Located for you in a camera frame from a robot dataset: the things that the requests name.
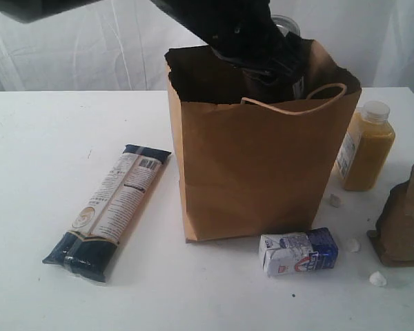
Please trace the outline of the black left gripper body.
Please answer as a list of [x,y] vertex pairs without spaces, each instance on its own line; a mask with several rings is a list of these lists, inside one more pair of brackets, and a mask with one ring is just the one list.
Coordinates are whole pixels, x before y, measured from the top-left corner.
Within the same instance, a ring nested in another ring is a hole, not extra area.
[[305,64],[295,58],[289,45],[272,19],[267,26],[252,28],[248,24],[235,27],[230,34],[216,34],[209,45],[215,55],[264,83],[293,83],[296,69],[307,66],[307,50],[303,44]]

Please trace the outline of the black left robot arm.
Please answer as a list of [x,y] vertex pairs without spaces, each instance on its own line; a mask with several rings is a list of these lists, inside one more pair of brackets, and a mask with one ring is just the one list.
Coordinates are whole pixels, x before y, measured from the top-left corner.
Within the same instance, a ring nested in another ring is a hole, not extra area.
[[158,90],[162,54],[199,43],[266,81],[306,62],[268,1],[0,1],[0,90]]

